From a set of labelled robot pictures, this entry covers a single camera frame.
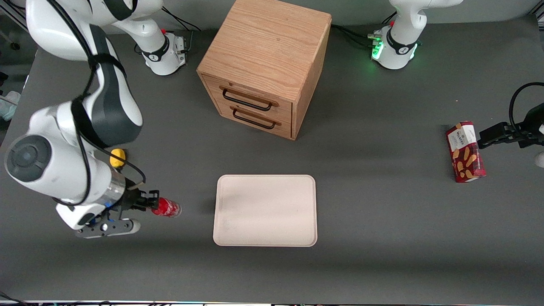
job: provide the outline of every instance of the table surface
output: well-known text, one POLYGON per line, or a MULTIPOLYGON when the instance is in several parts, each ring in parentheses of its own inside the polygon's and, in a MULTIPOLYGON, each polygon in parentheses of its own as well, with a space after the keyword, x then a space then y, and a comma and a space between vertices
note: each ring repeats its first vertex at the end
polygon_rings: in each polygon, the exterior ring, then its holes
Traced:
MULTIPOLYGON (((534 17, 429 25, 400 71, 334 29, 295 142, 217 114, 195 71, 214 34, 196 33, 188 66, 167 77, 144 65, 129 36, 111 36, 145 122, 125 147, 146 188, 179 202, 182 215, 130 212, 137 234, 78 239, 51 199, 2 168, 0 289, 20 299, 544 304, 541 148, 488 148, 488 177, 457 184, 444 135, 462 120, 477 130, 506 121, 514 91, 542 80, 534 17), (224 174, 312 175, 316 245, 215 245, 224 174)), ((88 74, 85 63, 39 51, 2 160, 30 115, 79 94, 88 74)), ((517 117, 541 95, 524 92, 517 117)))

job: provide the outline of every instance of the drawer handle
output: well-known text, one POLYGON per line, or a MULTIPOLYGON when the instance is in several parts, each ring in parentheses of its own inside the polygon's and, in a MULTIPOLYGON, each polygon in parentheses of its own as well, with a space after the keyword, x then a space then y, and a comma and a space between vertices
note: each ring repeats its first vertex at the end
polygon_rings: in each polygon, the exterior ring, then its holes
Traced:
POLYGON ((245 105, 245 106, 249 106, 249 107, 254 108, 254 109, 258 109, 259 111, 263 111, 263 112, 269 111, 270 108, 272 107, 272 103, 269 103, 267 107, 261 107, 261 106, 258 106, 258 105, 253 105, 251 103, 244 102, 244 101, 239 100, 239 99, 229 97, 229 96, 227 96, 227 89, 226 88, 223 89, 223 98, 225 98, 225 99, 227 99, 229 101, 241 104, 241 105, 245 105))
POLYGON ((232 115, 233 115, 236 119, 245 121, 245 122, 247 122, 247 123, 254 124, 254 125, 256 125, 256 126, 260 126, 260 127, 262 127, 262 128, 266 128, 267 130, 272 130, 272 129, 274 128, 274 126, 276 126, 276 122, 272 122, 272 125, 264 125, 264 124, 260 124, 260 123, 258 123, 258 122, 255 122, 255 121, 253 121, 253 120, 249 120, 249 119, 246 119, 246 118, 244 118, 244 117, 240 117, 240 116, 236 115, 236 112, 237 112, 237 111, 238 111, 238 110, 237 110, 236 108, 232 110, 232 115))

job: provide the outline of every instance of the biscuit box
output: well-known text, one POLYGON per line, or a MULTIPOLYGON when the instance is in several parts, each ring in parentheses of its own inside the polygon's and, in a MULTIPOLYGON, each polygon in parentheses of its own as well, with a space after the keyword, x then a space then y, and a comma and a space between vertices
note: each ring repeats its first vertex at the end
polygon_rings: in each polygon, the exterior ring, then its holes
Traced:
POLYGON ((486 175, 472 122, 458 123, 446 132, 446 138, 456 182, 467 183, 486 175))

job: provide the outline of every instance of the wooden cabinet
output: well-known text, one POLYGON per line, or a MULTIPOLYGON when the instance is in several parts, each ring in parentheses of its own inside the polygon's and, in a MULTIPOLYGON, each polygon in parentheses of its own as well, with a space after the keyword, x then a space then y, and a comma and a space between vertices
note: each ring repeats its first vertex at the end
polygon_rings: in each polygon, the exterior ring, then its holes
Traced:
POLYGON ((236 0, 197 72, 219 114, 295 140, 312 100, 331 15, 236 0))

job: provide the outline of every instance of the yellow object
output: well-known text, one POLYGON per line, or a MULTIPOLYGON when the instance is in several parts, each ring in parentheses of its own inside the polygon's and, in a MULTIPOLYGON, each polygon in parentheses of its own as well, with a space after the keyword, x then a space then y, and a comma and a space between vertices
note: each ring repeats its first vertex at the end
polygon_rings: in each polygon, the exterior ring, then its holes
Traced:
MULTIPOLYGON (((127 155, 125 154, 125 151, 123 149, 113 149, 112 154, 117 156, 117 157, 121 157, 124 160, 127 159, 127 155)), ((115 157, 111 157, 111 156, 109 158, 109 164, 111 164, 113 168, 121 168, 121 167, 123 167, 125 165, 124 162, 118 160, 115 157)))

